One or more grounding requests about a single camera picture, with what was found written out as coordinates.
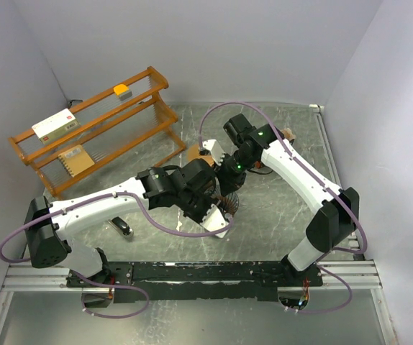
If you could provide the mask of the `white flat box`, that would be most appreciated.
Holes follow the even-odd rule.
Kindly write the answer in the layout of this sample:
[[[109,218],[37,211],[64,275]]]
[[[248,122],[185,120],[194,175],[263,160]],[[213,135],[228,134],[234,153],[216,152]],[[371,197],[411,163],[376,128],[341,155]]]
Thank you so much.
[[[69,109],[63,109],[33,125],[32,130],[43,144],[49,144],[78,128],[79,125],[74,114]]]

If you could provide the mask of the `silver black coffee scoop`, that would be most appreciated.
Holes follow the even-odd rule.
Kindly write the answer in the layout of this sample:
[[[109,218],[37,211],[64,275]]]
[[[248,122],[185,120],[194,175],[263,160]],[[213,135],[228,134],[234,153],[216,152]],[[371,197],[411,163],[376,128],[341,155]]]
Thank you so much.
[[[125,239],[131,239],[134,235],[133,229],[120,217],[108,220],[108,223]]]

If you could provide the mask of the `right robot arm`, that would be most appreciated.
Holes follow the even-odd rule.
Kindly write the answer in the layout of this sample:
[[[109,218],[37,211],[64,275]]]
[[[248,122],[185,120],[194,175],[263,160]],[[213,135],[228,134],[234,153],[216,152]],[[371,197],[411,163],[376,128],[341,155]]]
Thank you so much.
[[[223,128],[237,148],[233,154],[226,154],[213,139],[203,141],[202,147],[213,157],[224,192],[239,189],[246,170],[261,162],[286,181],[314,215],[304,238],[282,260],[283,281],[298,285],[307,276],[309,266],[358,228],[358,192],[341,188],[324,177],[271,124],[257,128],[243,114],[238,114]]]

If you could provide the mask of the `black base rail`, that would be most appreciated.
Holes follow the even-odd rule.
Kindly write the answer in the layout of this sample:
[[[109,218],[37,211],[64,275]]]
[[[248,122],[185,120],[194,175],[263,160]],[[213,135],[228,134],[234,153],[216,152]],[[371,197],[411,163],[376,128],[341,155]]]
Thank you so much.
[[[91,278],[104,284],[145,290],[151,300],[241,299],[276,301],[279,290],[301,292],[322,286],[315,265],[291,273],[279,261],[110,262]]]

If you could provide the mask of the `orange grey small box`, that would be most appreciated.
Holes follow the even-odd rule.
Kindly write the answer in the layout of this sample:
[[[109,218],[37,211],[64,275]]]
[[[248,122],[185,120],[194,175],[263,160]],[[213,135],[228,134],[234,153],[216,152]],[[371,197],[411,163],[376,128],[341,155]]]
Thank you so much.
[[[124,101],[132,97],[132,91],[130,90],[129,86],[123,83],[120,83],[113,87],[113,92],[120,101]]]

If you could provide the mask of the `brown paper coffee filter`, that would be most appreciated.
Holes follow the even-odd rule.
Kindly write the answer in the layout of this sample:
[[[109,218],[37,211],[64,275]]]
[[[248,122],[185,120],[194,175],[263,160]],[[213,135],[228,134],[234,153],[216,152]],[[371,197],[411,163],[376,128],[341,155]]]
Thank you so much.
[[[202,159],[207,162],[210,166],[214,164],[214,160],[210,154],[210,151],[205,149],[200,149],[198,144],[195,144],[188,148],[186,154],[186,161],[191,162],[195,159]]]

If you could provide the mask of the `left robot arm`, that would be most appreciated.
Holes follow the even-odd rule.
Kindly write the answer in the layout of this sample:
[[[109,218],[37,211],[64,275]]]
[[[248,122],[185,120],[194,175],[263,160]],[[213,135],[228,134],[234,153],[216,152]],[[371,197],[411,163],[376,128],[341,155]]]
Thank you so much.
[[[229,224],[213,197],[217,177],[202,159],[179,167],[152,167],[111,188],[80,198],[49,202],[41,196],[30,202],[25,236],[34,268],[60,263],[81,273],[95,287],[108,283],[111,270],[104,252],[76,241],[80,231],[126,213],[148,216],[155,208],[177,206],[183,216],[200,225],[201,236],[224,232]]]

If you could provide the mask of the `orange wooden rack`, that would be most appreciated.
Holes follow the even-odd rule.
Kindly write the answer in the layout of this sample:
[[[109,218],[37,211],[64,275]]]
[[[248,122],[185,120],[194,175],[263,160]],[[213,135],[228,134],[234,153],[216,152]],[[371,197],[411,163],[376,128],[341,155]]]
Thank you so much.
[[[120,101],[113,86],[85,101],[71,101],[69,110],[80,125],[52,143],[43,144],[32,129],[8,138],[51,196],[67,198],[80,188],[102,189],[117,173],[128,178],[164,165],[186,149],[172,127],[178,116],[160,96],[168,87],[166,78],[148,67],[121,83],[129,86],[131,98]],[[82,145],[95,164],[72,178],[58,155],[76,145]]]

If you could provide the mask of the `orange coffee filter box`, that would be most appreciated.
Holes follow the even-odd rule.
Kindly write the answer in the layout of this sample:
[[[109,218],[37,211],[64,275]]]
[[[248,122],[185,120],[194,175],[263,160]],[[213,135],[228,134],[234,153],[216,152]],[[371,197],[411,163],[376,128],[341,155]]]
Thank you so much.
[[[296,140],[296,136],[293,134],[293,132],[289,129],[289,128],[285,128],[283,130],[280,131],[281,133],[281,137],[283,139],[287,139],[290,143],[290,145],[293,145],[295,140]],[[260,170],[263,169],[265,167],[265,165],[259,160],[254,164],[254,169],[255,170]]]

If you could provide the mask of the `aluminium frame rail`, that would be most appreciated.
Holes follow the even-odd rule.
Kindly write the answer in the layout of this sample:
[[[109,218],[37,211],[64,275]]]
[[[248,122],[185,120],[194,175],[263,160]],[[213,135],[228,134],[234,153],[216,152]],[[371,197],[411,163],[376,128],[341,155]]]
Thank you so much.
[[[227,278],[223,269],[218,270],[220,275],[197,272],[192,275],[184,264],[134,262],[131,268],[117,268],[114,274],[118,283],[135,282],[137,280],[168,284],[183,282],[205,282],[206,284],[230,283],[250,281],[252,274],[258,271],[255,264],[250,269],[245,264],[238,264],[238,272]],[[6,290],[58,290],[66,287],[66,280],[73,274],[67,268],[60,266],[36,269],[28,263],[11,264],[4,279],[3,288]],[[374,261],[322,261],[317,271],[311,274],[309,285],[313,288],[342,289],[348,284],[354,290],[381,289],[382,284]]]

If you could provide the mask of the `clear glass ribbed dripper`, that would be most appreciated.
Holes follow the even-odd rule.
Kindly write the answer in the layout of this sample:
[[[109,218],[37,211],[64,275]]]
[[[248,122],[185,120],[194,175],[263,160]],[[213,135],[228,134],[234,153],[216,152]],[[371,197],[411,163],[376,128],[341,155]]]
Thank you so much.
[[[231,216],[234,216],[237,213],[240,206],[240,200],[236,192],[222,195],[220,186],[216,185],[211,197],[222,213],[228,213]]]

